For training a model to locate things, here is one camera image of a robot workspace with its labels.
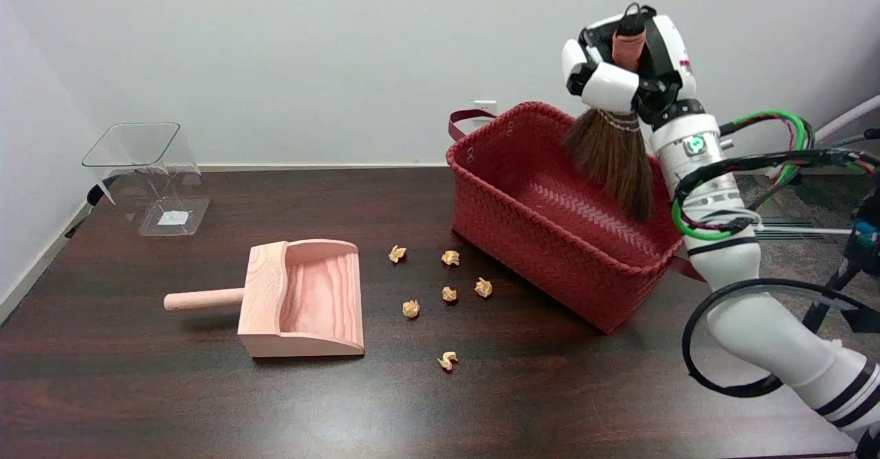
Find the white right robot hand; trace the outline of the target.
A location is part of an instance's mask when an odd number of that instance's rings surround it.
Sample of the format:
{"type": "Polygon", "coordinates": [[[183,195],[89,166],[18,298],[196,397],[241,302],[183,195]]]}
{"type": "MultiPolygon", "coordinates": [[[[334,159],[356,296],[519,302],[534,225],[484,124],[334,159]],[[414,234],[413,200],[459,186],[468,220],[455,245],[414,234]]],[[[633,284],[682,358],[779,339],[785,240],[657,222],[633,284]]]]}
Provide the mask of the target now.
{"type": "Polygon", "coordinates": [[[652,131],[700,114],[684,41],[670,17],[631,3],[569,39],[560,52],[566,90],[588,107],[634,113],[652,131]]]}

